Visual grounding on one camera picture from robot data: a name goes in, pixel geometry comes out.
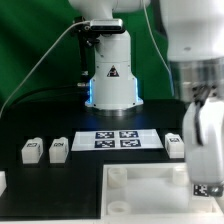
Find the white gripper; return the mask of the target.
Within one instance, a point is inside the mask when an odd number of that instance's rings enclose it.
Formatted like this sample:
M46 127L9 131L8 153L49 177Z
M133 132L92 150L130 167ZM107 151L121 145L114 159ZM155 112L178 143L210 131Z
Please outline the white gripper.
M224 101L208 98L197 110L191 103L183 119L185 161L194 184L218 185L210 195L221 197L224 184Z

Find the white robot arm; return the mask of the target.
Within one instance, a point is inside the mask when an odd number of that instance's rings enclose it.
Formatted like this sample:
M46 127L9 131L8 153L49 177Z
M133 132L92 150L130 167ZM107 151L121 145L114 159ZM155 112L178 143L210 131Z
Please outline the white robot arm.
M143 104L131 72L130 35L115 13L151 0L68 0L97 38L86 106L115 112ZM213 197L224 193L224 0L159 0L168 38L171 86L188 105L182 133L189 179Z

